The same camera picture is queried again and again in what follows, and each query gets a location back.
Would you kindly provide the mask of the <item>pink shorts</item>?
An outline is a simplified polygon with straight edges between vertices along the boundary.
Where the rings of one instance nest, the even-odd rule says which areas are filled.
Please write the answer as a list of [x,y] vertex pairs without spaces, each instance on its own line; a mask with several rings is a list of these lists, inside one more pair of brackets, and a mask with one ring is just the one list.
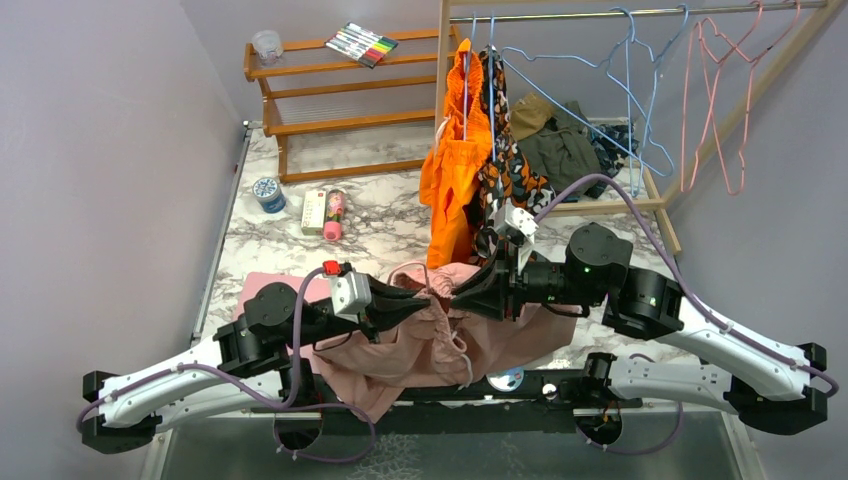
[[[442,267],[452,273],[454,287],[478,270],[463,263]],[[380,342],[356,332],[301,349],[336,397],[374,422],[407,388],[464,389],[489,373],[551,357],[571,343],[580,311],[527,304],[516,321],[494,321],[453,309],[452,298],[416,291],[431,305],[381,333]]]

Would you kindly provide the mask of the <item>camouflage orange black shorts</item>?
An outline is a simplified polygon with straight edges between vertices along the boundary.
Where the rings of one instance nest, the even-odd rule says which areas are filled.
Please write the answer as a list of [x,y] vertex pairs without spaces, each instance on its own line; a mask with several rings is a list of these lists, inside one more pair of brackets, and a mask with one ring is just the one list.
[[[476,265],[495,250],[494,215],[506,200],[535,215],[554,198],[548,179],[533,171],[513,137],[503,61],[494,47],[492,54],[496,157],[493,161],[487,157],[476,174],[478,187],[465,208],[472,235],[470,262]],[[479,59],[487,59],[485,48]]]

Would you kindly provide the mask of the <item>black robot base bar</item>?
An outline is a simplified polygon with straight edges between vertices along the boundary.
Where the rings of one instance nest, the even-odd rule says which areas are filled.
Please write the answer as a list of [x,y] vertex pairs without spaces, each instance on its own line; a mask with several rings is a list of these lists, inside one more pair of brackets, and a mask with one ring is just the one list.
[[[609,400],[588,393],[582,371],[530,370],[499,391],[487,379],[468,388],[408,388],[389,411],[375,422],[379,434],[483,434],[510,432],[576,433],[575,416],[609,417],[619,409],[640,408],[642,400]],[[273,432],[286,440],[307,443],[320,434],[358,436],[367,425],[346,409],[278,413]]]

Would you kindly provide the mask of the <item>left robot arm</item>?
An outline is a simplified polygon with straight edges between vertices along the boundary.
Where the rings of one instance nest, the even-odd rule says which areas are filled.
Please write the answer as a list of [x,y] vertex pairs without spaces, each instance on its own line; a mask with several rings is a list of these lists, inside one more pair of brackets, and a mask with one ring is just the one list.
[[302,348],[354,335],[376,343],[429,305],[415,291],[367,274],[279,277],[245,300],[235,320],[186,351],[137,372],[85,374],[81,442],[103,454],[124,453],[190,420],[259,410],[276,415],[286,447],[304,447],[325,413],[345,407],[324,400],[331,389]]

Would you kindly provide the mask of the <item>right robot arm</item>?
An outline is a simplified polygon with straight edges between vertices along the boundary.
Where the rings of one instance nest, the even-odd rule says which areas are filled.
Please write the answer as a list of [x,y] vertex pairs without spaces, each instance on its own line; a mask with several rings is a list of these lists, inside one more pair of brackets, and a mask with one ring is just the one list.
[[613,354],[588,356],[565,398],[603,408],[633,399],[666,399],[736,415],[748,427],[794,435],[823,423],[828,399],[812,384],[826,352],[815,343],[772,342],[698,306],[681,285],[631,264],[633,246],[589,223],[570,237],[561,263],[521,264],[500,241],[495,255],[455,288],[456,309],[493,320],[516,319],[528,303],[575,306],[579,315],[602,307],[615,333],[687,351],[697,364],[662,364]]

